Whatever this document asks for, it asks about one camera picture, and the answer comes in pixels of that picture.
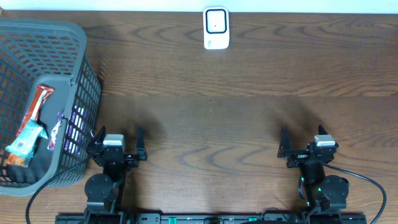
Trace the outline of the orange tissue pack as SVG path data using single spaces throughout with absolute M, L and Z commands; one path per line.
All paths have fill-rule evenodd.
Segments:
M 10 154 L 7 158 L 6 164 L 12 166 L 19 166 L 19 167 L 28 167 L 30 164 L 31 158 L 23 158 L 19 157 L 15 154 Z

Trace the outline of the teal snack packet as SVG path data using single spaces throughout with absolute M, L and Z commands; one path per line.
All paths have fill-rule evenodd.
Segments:
M 29 119 L 14 142 L 6 147 L 6 151 L 24 159 L 32 158 L 35 143 L 38 138 L 47 139 L 47 132 L 36 120 Z

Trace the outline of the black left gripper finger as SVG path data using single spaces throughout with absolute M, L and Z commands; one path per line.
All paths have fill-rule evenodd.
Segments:
M 147 151 L 146 147 L 144 144 L 144 136 L 143 136 L 143 130 L 138 129 L 137 131 L 137 138 L 136 138 L 136 151 L 137 155 L 140 161 L 146 161 L 147 160 Z
M 105 126 L 102 126 L 101 129 L 98 131 L 97 135 L 92 139 L 92 146 L 100 147 L 100 145 L 103 144 L 105 136 L 106 136 L 106 128 Z

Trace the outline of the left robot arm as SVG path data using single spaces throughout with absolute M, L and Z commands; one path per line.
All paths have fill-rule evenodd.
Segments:
M 137 130 L 136 153 L 125 153 L 122 134 L 106 134 L 102 127 L 91 140 L 87 153 L 103 168 L 92 175 L 85 184 L 87 196 L 83 221 L 85 223 L 134 223 L 134 216 L 121 206 L 127 173 L 147 160 L 142 129 Z

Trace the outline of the purple snack bag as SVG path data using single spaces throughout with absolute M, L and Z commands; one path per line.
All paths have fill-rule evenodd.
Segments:
M 72 123 L 77 128 L 71 127 L 67 131 L 67 136 L 72 138 L 74 141 L 76 141 L 78 143 L 82 143 L 85 138 L 82 131 L 86 130 L 86 123 L 84 122 L 83 118 L 87 118 L 88 113 L 87 113 L 87 110 L 82 107 L 75 106 L 75 109 L 77 109 L 78 114 L 76 114 L 74 111 L 72 112 Z M 55 126 L 52 128 L 52 130 L 50 132 L 50 141 L 47 146 L 47 149 L 49 151 L 53 151 L 55 149 L 55 143 L 56 143 L 56 139 L 57 139 L 58 130 L 61 126 L 62 119 L 64 119 L 64 118 L 65 118 L 65 116 L 64 116 L 63 111 L 59 112 L 57 115 L 57 120 L 56 120 Z M 68 151 L 72 154 L 79 155 L 80 151 L 81 151 L 81 147 L 76 146 L 76 145 L 74 145 L 74 143 L 67 140 L 64 150 Z

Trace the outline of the orange snack bar wrapper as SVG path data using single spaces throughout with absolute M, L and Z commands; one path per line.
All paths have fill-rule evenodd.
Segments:
M 44 103 L 49 99 L 50 95 L 54 91 L 55 89 L 52 87 L 46 85 L 37 85 L 32 103 L 30 104 L 29 109 L 27 110 L 24 119 L 22 120 L 16 136 L 20 135 L 30 119 L 38 121 L 39 111 L 41 107 L 43 107 Z

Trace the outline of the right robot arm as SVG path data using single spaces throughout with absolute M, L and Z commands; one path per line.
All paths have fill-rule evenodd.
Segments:
M 304 223 L 342 222 L 340 215 L 347 206 L 349 182 L 338 175 L 326 175 L 324 170 L 338 147 L 321 125 L 314 140 L 301 150 L 293 149 L 285 128 L 280 131 L 277 157 L 286 159 L 288 168 L 300 169 L 298 191 L 308 205 L 308 210 L 300 214 Z

